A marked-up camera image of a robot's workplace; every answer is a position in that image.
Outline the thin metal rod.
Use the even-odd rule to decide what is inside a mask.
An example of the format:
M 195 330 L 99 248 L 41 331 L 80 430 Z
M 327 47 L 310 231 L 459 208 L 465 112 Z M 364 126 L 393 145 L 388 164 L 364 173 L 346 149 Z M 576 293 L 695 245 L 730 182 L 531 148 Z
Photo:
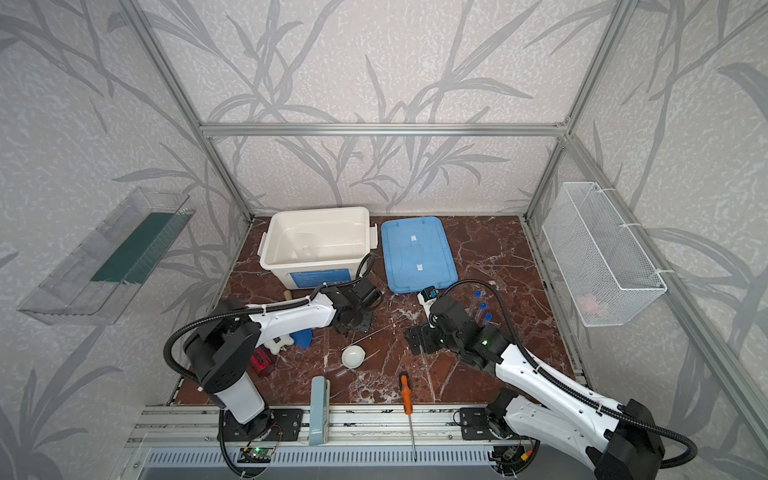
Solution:
M 357 340 L 353 341 L 352 343 L 346 345 L 345 347 L 342 348 L 342 351 L 346 350 L 346 349 L 348 349 L 348 348 L 350 348 L 352 346 L 358 345 L 359 343 L 363 342 L 364 340 L 370 339 L 370 338 L 372 338 L 372 337 L 374 337 L 374 336 L 376 336 L 376 335 L 378 335 L 378 334 L 380 334 L 380 333 L 382 333 L 384 331 L 390 330 L 390 329 L 394 328 L 395 326 L 397 326 L 397 324 L 396 323 L 392 323 L 392 324 L 389 324 L 389 325 L 387 325 L 387 326 L 385 326 L 383 328 L 375 330 L 374 332 L 372 332 L 370 334 L 367 334 L 367 335 L 363 336 L 362 338 L 357 339 Z

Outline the white plastic storage bin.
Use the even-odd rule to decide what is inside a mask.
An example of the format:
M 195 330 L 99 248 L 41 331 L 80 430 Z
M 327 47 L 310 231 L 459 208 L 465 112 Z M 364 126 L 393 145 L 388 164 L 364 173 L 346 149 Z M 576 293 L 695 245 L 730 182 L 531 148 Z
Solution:
M 262 269 L 289 290 L 355 278 L 378 247 L 377 226 L 364 207 L 283 211 L 272 216 L 257 254 Z

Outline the blue plastic bin lid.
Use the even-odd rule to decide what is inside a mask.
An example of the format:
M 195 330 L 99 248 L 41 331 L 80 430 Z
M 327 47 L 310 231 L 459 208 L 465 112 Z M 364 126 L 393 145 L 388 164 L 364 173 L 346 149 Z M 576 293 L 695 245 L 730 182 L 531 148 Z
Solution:
M 386 221 L 381 244 L 388 287 L 395 294 L 443 289 L 458 280 L 445 229 L 437 217 Z

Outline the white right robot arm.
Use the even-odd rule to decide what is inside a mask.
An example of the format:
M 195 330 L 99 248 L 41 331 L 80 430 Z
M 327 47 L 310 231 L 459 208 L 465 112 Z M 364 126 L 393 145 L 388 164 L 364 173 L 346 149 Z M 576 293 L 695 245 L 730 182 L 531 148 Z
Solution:
M 417 296 L 426 323 L 406 337 L 413 353 L 448 350 L 508 384 L 489 404 L 494 434 L 529 437 L 579 461 L 598 479 L 653 479 L 698 454 L 688 437 L 663 428 L 636 400 L 622 404 L 562 374 L 493 324 L 480 325 L 448 294 Z

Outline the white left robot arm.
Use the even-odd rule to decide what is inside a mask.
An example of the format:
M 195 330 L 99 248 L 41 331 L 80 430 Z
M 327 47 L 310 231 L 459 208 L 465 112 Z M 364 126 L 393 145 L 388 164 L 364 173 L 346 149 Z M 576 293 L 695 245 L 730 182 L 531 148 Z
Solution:
M 255 350 L 304 330 L 367 331 L 382 292 L 365 278 L 321 285 L 290 301 L 236 306 L 195 320 L 163 346 L 165 363 L 202 391 L 237 424 L 269 422 L 269 407 L 247 374 Z

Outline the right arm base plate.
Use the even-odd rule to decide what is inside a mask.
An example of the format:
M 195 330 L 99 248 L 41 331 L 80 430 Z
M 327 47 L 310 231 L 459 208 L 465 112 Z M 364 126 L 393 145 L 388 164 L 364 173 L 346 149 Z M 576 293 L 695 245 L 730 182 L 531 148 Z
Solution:
M 509 437 L 502 419 L 486 407 L 460 408 L 454 414 L 453 422 L 460 427 L 462 439 L 466 441 L 505 440 Z

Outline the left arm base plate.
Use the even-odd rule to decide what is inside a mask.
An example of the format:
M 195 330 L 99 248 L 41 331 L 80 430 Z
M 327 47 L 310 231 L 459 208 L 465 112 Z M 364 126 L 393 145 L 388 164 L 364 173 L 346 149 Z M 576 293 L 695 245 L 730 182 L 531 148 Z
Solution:
M 228 411 L 221 412 L 218 440 L 227 442 L 298 440 L 303 416 L 302 409 L 266 408 L 245 424 L 238 423 Z

